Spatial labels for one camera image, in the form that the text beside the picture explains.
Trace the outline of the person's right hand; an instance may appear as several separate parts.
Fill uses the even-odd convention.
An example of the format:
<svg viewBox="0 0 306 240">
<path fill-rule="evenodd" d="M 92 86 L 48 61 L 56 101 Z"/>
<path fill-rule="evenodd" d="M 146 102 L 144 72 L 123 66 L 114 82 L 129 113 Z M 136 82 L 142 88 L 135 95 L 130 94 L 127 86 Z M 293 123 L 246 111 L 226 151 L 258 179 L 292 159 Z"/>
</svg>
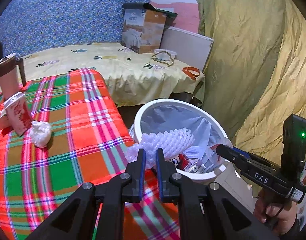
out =
<svg viewBox="0 0 306 240">
<path fill-rule="evenodd" d="M 269 190 L 260 190 L 253 215 L 262 223 L 265 223 L 269 217 L 277 218 L 278 222 L 273 227 L 273 232 L 278 236 L 285 235 L 296 222 L 297 204 L 295 202 L 288 202 L 285 205 L 278 203 L 268 204 L 269 195 Z"/>
</svg>

